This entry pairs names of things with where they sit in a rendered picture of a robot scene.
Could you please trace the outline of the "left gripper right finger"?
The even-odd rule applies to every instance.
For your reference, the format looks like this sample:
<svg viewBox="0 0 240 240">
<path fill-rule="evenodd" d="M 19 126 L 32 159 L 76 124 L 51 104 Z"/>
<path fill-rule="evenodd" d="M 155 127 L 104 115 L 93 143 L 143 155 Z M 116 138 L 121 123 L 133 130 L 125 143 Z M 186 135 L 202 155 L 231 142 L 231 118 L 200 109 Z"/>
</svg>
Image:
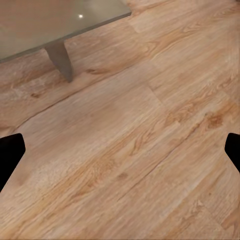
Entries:
<svg viewBox="0 0 240 240">
<path fill-rule="evenodd" d="M 229 133 L 225 143 L 225 152 L 240 172 L 240 135 Z"/>
</svg>

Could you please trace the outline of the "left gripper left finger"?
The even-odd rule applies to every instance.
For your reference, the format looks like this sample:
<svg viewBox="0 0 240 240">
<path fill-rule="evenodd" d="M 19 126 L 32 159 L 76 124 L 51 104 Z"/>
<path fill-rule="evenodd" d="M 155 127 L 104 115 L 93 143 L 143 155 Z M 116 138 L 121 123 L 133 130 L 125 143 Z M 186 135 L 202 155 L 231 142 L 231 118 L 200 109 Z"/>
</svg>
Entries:
<svg viewBox="0 0 240 240">
<path fill-rule="evenodd" d="M 26 151 L 21 133 L 0 138 L 0 192 Z"/>
</svg>

